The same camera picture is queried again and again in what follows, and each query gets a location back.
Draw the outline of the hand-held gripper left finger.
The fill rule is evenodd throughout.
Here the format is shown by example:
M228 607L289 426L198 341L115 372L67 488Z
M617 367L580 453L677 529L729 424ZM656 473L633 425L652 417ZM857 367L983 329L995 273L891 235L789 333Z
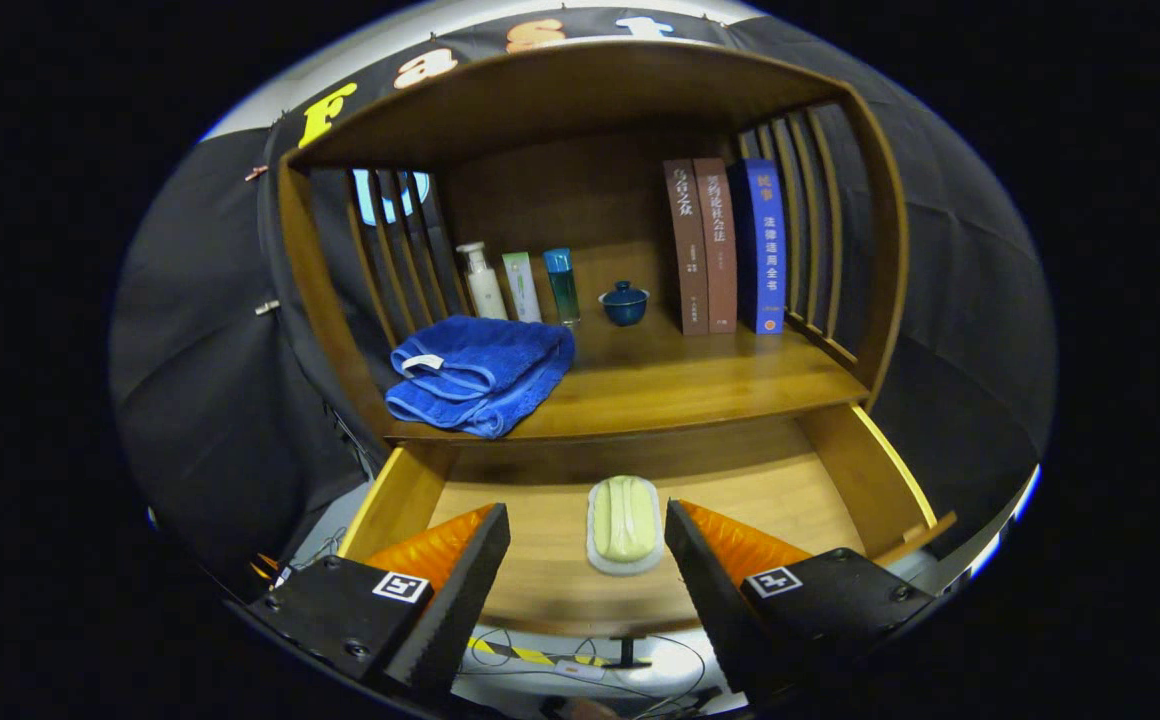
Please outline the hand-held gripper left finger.
M333 678L406 700L449 694L510 547L503 503L444 521L367 562L325 557L245 608L245 621Z

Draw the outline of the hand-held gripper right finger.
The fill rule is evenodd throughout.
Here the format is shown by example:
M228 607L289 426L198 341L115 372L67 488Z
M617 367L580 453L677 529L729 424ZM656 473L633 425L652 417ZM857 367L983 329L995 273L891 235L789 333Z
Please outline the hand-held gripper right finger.
M752 701L844 691L936 609L854 550L809 553L686 500L668 501L664 541L728 688Z

